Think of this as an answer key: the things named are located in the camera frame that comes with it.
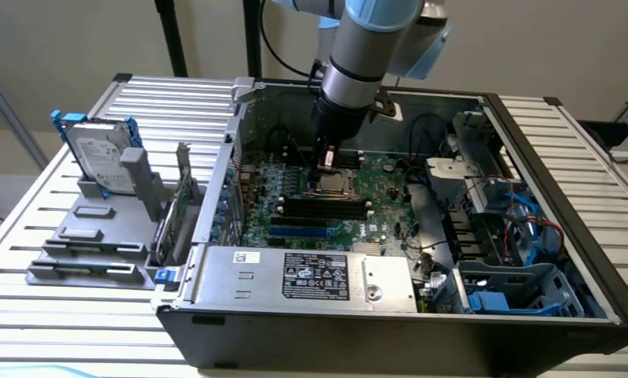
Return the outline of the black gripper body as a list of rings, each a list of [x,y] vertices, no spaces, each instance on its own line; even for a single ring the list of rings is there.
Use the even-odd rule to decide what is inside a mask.
[[[317,97],[310,117],[314,131],[310,174],[333,171],[341,143],[358,134],[367,111],[367,106],[351,109],[331,102],[325,95]]]

